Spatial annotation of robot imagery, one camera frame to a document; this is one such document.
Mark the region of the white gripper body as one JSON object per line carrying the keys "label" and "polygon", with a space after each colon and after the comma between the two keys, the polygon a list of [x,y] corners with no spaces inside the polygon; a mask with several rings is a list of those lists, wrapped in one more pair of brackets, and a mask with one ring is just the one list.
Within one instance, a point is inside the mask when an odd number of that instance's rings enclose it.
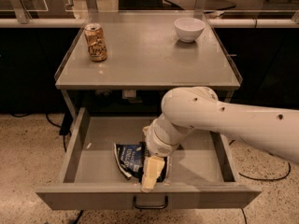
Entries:
{"label": "white gripper body", "polygon": [[145,140],[151,155],[170,156],[178,149],[180,142],[193,132],[193,128],[185,128],[171,123],[161,114],[149,126],[149,137]]}

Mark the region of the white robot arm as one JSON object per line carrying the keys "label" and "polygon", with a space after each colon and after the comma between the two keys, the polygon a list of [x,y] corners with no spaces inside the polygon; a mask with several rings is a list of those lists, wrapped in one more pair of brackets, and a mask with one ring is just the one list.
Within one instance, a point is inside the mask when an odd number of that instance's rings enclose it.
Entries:
{"label": "white robot arm", "polygon": [[161,101],[162,114],[143,128],[149,156],[141,190],[153,190],[164,158],[195,130],[220,133],[299,163],[299,111],[221,102],[209,87],[180,87]]}

